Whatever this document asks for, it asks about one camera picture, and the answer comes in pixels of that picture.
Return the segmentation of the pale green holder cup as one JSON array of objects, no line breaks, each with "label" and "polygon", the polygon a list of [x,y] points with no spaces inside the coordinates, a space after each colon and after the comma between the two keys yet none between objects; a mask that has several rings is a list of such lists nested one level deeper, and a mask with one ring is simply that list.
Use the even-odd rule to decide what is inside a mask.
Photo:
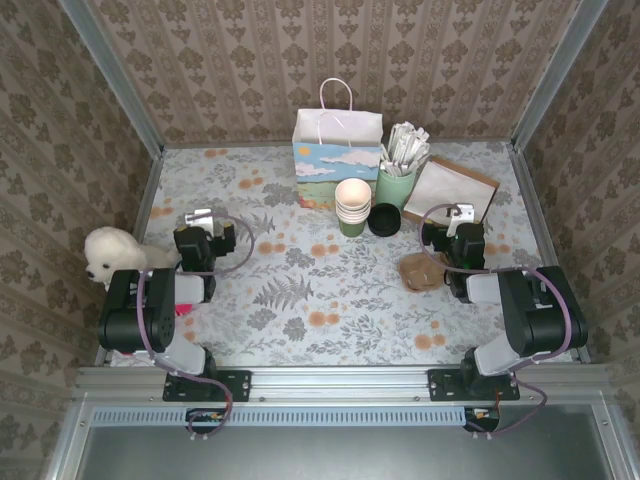
[{"label": "pale green holder cup", "polygon": [[376,203],[392,204],[402,211],[413,190],[415,176],[415,172],[402,173],[393,164],[381,161],[376,182]]}]

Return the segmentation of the floral tablecloth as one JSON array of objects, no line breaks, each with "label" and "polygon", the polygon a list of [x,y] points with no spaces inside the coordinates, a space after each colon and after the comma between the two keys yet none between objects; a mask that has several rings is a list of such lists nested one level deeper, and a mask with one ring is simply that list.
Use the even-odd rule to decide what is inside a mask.
[{"label": "floral tablecloth", "polygon": [[464,304],[447,286],[405,289],[398,263],[419,251],[413,222],[348,238],[333,210],[301,207],[288,146],[167,151],[145,241],[171,244],[199,208],[242,221],[212,301],[176,320],[221,366],[456,363],[503,331],[497,305]]}]

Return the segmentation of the white seal plush toy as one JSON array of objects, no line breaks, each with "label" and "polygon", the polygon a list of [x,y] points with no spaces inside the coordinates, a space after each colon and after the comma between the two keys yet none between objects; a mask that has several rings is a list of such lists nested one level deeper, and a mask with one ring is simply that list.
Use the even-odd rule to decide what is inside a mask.
[{"label": "white seal plush toy", "polygon": [[179,262],[176,250],[140,244],[127,231],[109,226],[98,228],[86,237],[84,255],[87,276],[106,288],[116,271],[172,268]]}]

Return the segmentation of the aluminium side rail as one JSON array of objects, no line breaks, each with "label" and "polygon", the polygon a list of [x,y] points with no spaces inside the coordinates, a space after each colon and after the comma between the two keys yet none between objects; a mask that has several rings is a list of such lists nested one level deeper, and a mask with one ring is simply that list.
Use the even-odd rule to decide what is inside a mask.
[{"label": "aluminium side rail", "polygon": [[525,157],[511,143],[507,143],[506,146],[536,240],[539,256],[545,266],[558,265],[558,257]]},{"label": "aluminium side rail", "polygon": [[[161,172],[164,164],[164,151],[153,158],[149,175],[145,184],[141,203],[138,209],[136,220],[134,223],[132,235],[138,240],[142,241],[145,237],[145,232],[151,215],[154,198],[159,186]],[[113,360],[114,352],[106,350],[103,347],[99,347],[96,358],[94,360],[95,367],[110,366]]]}]

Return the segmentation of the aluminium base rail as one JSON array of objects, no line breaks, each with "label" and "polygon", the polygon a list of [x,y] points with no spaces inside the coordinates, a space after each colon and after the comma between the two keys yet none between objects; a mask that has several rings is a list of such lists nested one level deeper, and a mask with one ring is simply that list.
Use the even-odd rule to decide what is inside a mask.
[{"label": "aluminium base rail", "polygon": [[[427,372],[442,365],[360,367],[251,367],[248,405],[411,405],[434,402]],[[520,399],[533,405],[548,396],[551,404],[596,404],[613,398],[601,365],[546,363],[516,374]],[[165,374],[156,368],[83,368],[73,396],[106,404],[158,405]],[[443,401],[462,404],[465,401]]]}]

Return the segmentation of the stack of green paper cups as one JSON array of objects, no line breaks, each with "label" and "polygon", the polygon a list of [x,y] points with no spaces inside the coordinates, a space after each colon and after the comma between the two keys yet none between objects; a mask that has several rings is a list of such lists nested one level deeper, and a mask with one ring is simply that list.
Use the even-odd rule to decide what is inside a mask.
[{"label": "stack of green paper cups", "polygon": [[336,214],[341,233],[355,238],[364,231],[371,211],[372,191],[364,180],[349,178],[340,182],[335,190]]}]

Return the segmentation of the stack of black cup lids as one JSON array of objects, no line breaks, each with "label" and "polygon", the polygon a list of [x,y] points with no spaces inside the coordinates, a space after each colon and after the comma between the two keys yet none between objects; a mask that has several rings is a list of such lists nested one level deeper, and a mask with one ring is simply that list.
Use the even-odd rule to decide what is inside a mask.
[{"label": "stack of black cup lids", "polygon": [[378,237],[395,235],[401,227],[401,213],[390,203],[376,204],[367,218],[369,230]]}]

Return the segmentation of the bundle of paper-wrapped straws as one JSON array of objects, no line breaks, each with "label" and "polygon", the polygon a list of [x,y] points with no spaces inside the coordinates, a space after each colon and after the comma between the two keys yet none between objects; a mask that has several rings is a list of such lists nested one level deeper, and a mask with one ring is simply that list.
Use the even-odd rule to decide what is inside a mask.
[{"label": "bundle of paper-wrapped straws", "polygon": [[380,169],[393,177],[414,173],[427,159],[430,134],[410,122],[391,128],[388,143],[382,147]]}]

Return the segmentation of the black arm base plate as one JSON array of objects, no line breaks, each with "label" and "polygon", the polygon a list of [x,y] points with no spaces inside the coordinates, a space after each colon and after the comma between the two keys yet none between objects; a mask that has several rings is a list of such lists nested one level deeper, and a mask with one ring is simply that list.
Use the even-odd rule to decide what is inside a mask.
[{"label": "black arm base plate", "polygon": [[519,388],[508,375],[481,376],[460,369],[432,369],[427,372],[430,398],[443,401],[516,401]]},{"label": "black arm base plate", "polygon": [[[215,379],[229,389],[234,402],[249,400],[251,371],[219,370]],[[219,387],[210,383],[196,382],[167,374],[162,399],[165,402],[224,402],[225,394]]]}]

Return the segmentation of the aluminium frame post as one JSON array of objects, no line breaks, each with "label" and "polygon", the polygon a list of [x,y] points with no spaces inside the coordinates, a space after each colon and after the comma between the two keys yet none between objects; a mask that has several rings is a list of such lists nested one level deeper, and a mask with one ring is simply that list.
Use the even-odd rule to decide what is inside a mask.
[{"label": "aluminium frame post", "polygon": [[154,162],[164,142],[88,0],[59,0]]},{"label": "aluminium frame post", "polygon": [[511,136],[515,152],[521,153],[529,143],[608,1],[580,0]]}]

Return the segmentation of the black connector housing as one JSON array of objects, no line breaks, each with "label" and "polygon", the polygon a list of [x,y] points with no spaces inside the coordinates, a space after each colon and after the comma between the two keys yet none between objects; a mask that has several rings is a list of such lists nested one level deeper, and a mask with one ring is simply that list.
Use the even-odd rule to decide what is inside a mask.
[{"label": "black connector housing", "polygon": [[498,429],[500,412],[497,407],[467,407],[463,428],[471,433],[491,433]]},{"label": "black connector housing", "polygon": [[186,429],[193,436],[211,436],[230,417],[228,408],[193,408],[188,409],[185,414]]}]

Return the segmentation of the grey metal sheet panel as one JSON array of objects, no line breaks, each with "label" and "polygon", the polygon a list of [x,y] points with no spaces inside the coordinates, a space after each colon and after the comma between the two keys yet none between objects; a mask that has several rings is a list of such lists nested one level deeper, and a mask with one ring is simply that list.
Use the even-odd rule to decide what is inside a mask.
[{"label": "grey metal sheet panel", "polygon": [[460,426],[99,426],[71,409],[45,480],[640,480],[620,411],[544,407],[486,437]]}]

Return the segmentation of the landscape print paper gift bag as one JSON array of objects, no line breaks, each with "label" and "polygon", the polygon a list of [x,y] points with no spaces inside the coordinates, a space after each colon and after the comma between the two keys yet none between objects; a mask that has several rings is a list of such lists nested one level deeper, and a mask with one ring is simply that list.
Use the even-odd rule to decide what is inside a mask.
[{"label": "landscape print paper gift bag", "polygon": [[[337,82],[346,88],[348,107],[325,106],[324,88]],[[319,87],[320,106],[297,111],[292,150],[299,205],[307,209],[332,209],[337,185],[348,178],[374,187],[381,160],[382,115],[354,108],[348,84],[335,77]]]}]

